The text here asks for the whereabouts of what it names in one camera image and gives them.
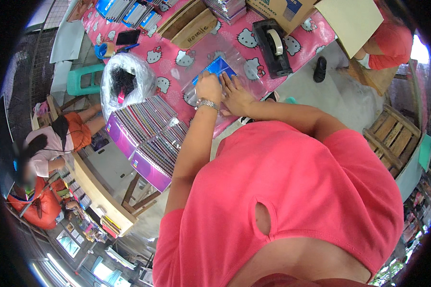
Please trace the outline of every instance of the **hole in shirt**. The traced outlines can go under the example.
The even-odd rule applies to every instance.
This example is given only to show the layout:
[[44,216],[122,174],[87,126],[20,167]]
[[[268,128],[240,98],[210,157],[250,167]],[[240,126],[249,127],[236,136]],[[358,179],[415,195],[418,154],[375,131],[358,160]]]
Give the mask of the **hole in shirt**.
[[271,218],[270,212],[265,205],[261,203],[255,204],[255,224],[261,233],[264,235],[270,234]]

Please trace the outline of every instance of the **red shirt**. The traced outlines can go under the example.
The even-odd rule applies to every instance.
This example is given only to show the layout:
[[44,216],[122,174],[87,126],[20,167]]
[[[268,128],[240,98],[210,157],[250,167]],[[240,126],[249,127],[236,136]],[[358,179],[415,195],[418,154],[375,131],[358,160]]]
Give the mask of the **red shirt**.
[[392,23],[382,9],[380,9],[380,13],[384,20],[372,38],[383,52],[383,55],[369,56],[369,67],[374,70],[382,70],[407,63],[410,59],[413,45],[412,33],[406,26]]
[[[255,223],[255,204],[271,230]],[[265,244],[309,237],[339,246],[372,276],[403,230],[401,194],[359,133],[323,143],[277,122],[250,123],[224,139],[198,173],[185,209],[161,220],[156,286],[225,286]]]

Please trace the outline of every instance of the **handwritten name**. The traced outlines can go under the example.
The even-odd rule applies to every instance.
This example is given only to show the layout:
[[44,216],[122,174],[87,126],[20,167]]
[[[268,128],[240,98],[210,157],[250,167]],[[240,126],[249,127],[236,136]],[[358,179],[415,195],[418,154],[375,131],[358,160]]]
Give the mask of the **handwritten name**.
[[191,37],[189,37],[188,39],[187,39],[187,41],[189,42],[189,43],[192,43],[195,39],[197,39],[198,37],[200,37],[200,36],[202,36],[202,35],[204,35],[204,34],[206,34],[209,29],[209,27],[208,26],[204,26],[204,27],[200,27],[200,28],[198,28],[198,31],[194,34],[194,35],[192,35]]

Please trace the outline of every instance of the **orange bag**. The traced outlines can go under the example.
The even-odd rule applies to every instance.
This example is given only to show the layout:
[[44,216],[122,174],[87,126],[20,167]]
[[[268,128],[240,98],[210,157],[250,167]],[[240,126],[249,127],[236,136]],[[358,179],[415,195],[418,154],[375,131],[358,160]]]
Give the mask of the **orange bag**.
[[39,198],[41,202],[42,217],[39,218],[37,214],[37,208],[34,204],[29,206],[27,211],[23,214],[23,217],[29,223],[35,226],[38,226],[43,229],[53,229],[56,226],[55,219],[61,212],[61,206],[59,205],[61,198],[57,195],[56,191],[64,189],[65,185],[62,179],[58,179],[55,182],[51,183],[53,191],[51,191],[49,187],[46,187],[43,190],[45,185],[45,180],[41,177],[37,177],[35,194],[30,201],[20,200],[12,195],[8,195],[7,199],[14,209],[16,209],[18,212],[21,212],[21,210],[28,203],[31,203],[35,199]]

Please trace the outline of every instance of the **white shirt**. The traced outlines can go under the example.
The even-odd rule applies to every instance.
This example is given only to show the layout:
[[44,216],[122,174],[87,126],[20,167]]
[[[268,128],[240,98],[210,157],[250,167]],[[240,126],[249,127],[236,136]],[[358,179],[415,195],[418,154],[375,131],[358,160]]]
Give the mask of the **white shirt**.
[[[48,162],[64,154],[62,151],[62,141],[59,136],[54,132],[51,126],[33,130],[26,137],[26,142],[30,143],[37,135],[46,135],[48,137],[48,145],[44,150],[38,151],[31,159],[29,164],[34,166],[38,176],[48,177],[49,168]],[[70,131],[67,131],[65,153],[70,153],[74,149],[74,142],[70,136]]]

